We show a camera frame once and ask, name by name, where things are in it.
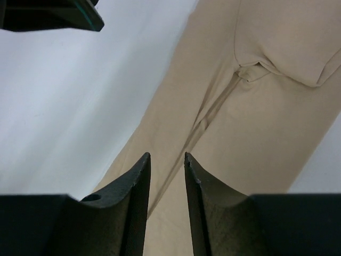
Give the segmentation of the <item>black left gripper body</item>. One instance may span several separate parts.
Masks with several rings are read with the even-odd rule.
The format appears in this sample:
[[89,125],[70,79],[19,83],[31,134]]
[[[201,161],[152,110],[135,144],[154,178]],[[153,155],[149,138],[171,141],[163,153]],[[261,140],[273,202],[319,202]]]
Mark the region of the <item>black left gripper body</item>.
[[101,31],[104,21],[98,1],[7,0],[1,1],[1,29],[28,32],[73,28]]

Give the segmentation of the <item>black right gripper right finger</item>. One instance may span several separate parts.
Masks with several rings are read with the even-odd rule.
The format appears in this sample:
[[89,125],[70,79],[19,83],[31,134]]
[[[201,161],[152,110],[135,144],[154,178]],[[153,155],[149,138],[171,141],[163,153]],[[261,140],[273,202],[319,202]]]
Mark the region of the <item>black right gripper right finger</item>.
[[195,255],[340,255],[340,194],[244,195],[184,158]]

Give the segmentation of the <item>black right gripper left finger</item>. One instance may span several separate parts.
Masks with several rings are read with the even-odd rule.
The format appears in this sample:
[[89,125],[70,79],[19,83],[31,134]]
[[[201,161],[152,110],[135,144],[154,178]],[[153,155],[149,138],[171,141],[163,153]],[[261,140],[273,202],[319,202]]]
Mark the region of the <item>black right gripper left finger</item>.
[[1,255],[142,255],[151,157],[77,201],[68,195],[1,196]]

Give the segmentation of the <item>beige t shirt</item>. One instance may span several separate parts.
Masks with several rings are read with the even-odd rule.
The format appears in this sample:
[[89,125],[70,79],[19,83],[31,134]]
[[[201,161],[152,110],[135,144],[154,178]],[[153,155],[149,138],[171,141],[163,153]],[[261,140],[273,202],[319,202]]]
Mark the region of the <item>beige t shirt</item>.
[[99,183],[151,154],[144,255],[192,255],[184,154],[245,193],[289,189],[340,112],[340,1],[199,1]]

